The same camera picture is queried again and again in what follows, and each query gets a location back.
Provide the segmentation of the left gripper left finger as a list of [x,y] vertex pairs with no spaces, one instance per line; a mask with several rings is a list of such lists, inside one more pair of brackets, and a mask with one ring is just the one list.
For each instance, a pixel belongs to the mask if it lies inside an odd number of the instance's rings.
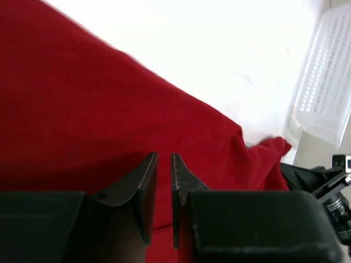
[[1,262],[144,262],[158,154],[106,189],[2,192]]

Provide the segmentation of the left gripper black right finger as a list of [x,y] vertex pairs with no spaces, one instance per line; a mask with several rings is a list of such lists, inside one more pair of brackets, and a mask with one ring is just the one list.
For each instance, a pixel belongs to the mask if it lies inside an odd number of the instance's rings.
[[314,192],[209,188],[171,157],[173,246],[179,262],[342,262]]

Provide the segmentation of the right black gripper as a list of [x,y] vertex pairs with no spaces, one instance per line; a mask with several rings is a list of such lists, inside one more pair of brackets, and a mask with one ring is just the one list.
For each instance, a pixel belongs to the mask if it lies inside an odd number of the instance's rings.
[[281,173],[290,191],[314,192],[325,208],[339,241],[350,246],[350,207],[341,190],[350,186],[350,155],[333,155],[332,167],[305,169],[280,163]]

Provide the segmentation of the red t shirt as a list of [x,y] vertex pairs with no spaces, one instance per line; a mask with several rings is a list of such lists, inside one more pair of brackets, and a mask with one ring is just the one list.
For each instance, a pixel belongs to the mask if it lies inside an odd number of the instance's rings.
[[171,154],[217,190],[286,190],[283,138],[241,127],[42,1],[1,1],[1,190],[94,194],[157,152],[147,262],[177,262]]

